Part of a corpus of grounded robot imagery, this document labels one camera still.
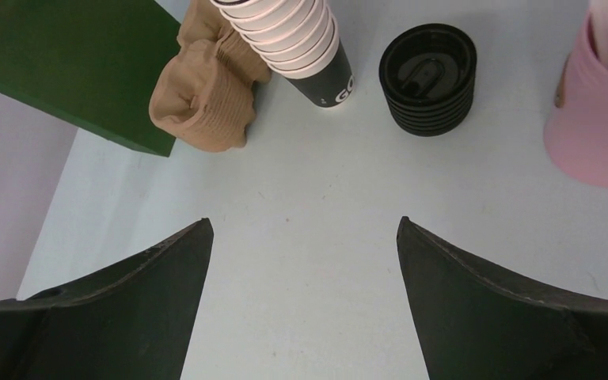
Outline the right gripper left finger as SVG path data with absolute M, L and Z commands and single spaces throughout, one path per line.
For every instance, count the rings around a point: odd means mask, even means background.
M 211 259 L 200 219 L 30 298 L 0 301 L 0 379 L 178 379 Z

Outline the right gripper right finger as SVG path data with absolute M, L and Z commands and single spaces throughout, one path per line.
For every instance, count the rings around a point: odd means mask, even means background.
M 508 270 L 403 217 L 397 252 L 432 379 L 608 379 L 608 300 Z

